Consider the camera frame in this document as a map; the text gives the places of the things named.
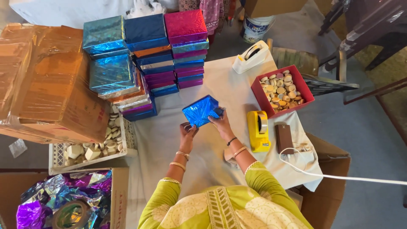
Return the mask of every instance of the yellow tape dispenser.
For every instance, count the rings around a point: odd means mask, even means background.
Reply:
[[[269,129],[265,111],[250,111],[247,113],[250,146],[252,152],[268,152],[270,149]]]

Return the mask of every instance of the woman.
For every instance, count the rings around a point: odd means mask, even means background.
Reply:
[[[195,125],[183,123],[179,126],[179,151],[144,208],[138,228],[312,228],[273,175],[235,137],[226,111],[221,118],[209,117],[209,120],[235,152],[248,187],[216,186],[178,201],[193,138],[199,130]]]

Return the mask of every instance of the brown power bank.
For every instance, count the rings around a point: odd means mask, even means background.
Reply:
[[[277,153],[287,148],[293,148],[290,125],[275,125]],[[282,154],[294,154],[292,149],[285,150]]]

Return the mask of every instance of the paint bucket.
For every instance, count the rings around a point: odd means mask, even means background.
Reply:
[[[257,43],[263,39],[264,34],[269,30],[275,21],[275,15],[262,18],[250,18],[245,15],[243,28],[240,35],[247,43]]]

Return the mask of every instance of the bangle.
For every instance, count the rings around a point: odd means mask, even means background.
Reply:
[[[232,138],[226,145],[227,145],[227,146],[230,146],[230,143],[231,143],[233,140],[235,140],[235,139],[237,139],[237,138],[236,138],[236,137]]]
[[[189,161],[189,154],[186,154],[186,153],[181,152],[181,151],[178,151],[176,154],[182,154],[186,158],[186,161]]]
[[[183,170],[184,172],[186,171],[185,166],[181,165],[181,164],[178,163],[178,162],[173,161],[173,162],[170,163],[170,165],[176,165],[176,166],[182,168],[182,170]]]
[[[243,146],[242,148],[240,148],[238,151],[236,151],[236,153],[233,155],[233,157],[234,158],[236,158],[236,156],[238,155],[238,154],[240,154],[242,151],[244,151],[244,150],[247,150],[247,147],[246,146]]]

